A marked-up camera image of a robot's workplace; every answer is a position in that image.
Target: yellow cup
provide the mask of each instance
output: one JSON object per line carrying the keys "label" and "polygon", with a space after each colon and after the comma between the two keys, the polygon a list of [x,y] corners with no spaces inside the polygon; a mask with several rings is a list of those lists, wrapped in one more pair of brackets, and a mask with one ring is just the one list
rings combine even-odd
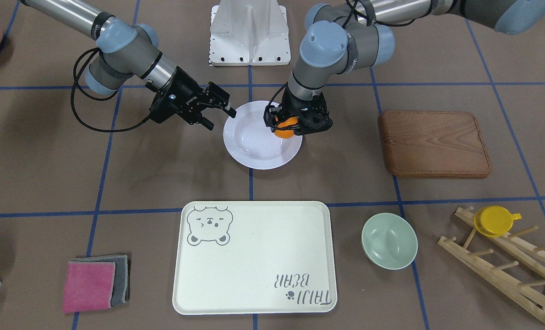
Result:
{"label": "yellow cup", "polygon": [[488,206],[479,209],[474,215],[474,228],[487,237],[499,237],[511,230],[513,221],[521,219],[519,213],[511,214],[500,206]]}

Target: folded towel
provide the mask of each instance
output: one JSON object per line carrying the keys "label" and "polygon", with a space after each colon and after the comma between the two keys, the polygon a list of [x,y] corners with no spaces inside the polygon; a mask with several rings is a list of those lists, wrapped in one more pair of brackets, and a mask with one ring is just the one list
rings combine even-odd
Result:
{"label": "folded towel", "polygon": [[116,274],[114,276],[114,288],[112,291],[112,307],[126,303],[126,294],[128,292],[128,255],[112,254],[102,257],[76,258],[71,261],[107,261],[116,264]]}
{"label": "folded towel", "polygon": [[110,308],[115,271],[115,263],[69,261],[63,313]]}

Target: bear illustration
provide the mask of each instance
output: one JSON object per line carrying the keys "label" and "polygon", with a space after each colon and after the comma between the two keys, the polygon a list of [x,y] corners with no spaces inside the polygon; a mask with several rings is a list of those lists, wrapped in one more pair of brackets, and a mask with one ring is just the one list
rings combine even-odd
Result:
{"label": "bear illustration", "polygon": [[192,246],[197,246],[202,241],[215,241],[219,245],[225,246],[230,241],[228,229],[230,229],[233,218],[232,212],[228,208],[196,209],[194,207],[187,215],[187,223],[191,230],[187,236],[187,242]]}

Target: light blue joint cover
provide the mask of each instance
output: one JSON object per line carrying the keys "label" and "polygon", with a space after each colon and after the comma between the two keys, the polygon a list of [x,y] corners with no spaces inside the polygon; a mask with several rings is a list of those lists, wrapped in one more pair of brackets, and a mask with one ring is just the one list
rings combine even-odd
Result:
{"label": "light blue joint cover", "polygon": [[151,43],[153,46],[159,48],[159,35],[153,27],[151,27],[148,24],[137,24],[136,27],[141,27],[145,32],[147,32],[147,35],[149,38],[151,38]]}
{"label": "light blue joint cover", "polygon": [[379,31],[379,52],[376,55],[376,61],[372,66],[379,65],[390,60],[394,54],[394,34],[390,27],[377,24],[376,29]]}
{"label": "light blue joint cover", "polygon": [[111,54],[128,46],[138,32],[125,21],[113,19],[95,42],[102,52]]}
{"label": "light blue joint cover", "polygon": [[528,30],[545,15],[545,0],[517,0],[499,18],[494,30],[517,35]]}
{"label": "light blue joint cover", "polygon": [[311,25],[313,25],[313,21],[315,19],[315,15],[319,13],[321,8],[329,6],[329,4],[316,4],[307,12],[307,15],[305,16],[305,29],[308,30]]}
{"label": "light blue joint cover", "polygon": [[339,61],[348,46],[348,34],[337,23],[318,21],[307,30],[300,55],[313,67],[328,67]]}
{"label": "light blue joint cover", "polygon": [[93,77],[93,75],[91,75],[91,72],[89,71],[89,67],[88,67],[88,69],[86,70],[85,73],[86,73],[86,77],[85,77],[86,84],[94,92],[96,92],[96,93],[98,93],[100,95],[105,95],[105,96],[111,95],[111,94],[113,94],[113,92],[115,92],[115,90],[109,89],[109,88],[105,87],[104,85],[100,84],[99,81],[97,81]]}

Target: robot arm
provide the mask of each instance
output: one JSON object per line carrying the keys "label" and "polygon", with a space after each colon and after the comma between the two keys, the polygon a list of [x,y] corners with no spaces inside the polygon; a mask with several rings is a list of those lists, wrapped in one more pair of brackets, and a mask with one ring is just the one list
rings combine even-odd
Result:
{"label": "robot arm", "polygon": [[157,32],[149,25],[132,27],[82,0],[20,1],[95,40],[100,52],[85,71],[86,83],[94,92],[113,94],[136,75],[156,93],[149,119],[157,123],[177,114],[191,125],[200,123],[212,130],[212,122],[202,116],[208,107],[235,117],[230,94],[212,82],[201,88],[158,50]]}
{"label": "robot arm", "polygon": [[283,100],[264,111],[266,126],[281,138],[328,130],[333,121],[322,89],[329,77],[387,62],[394,52],[388,26],[444,13],[517,34],[543,17],[545,0],[348,0],[336,7],[315,5],[305,17],[307,34]]}

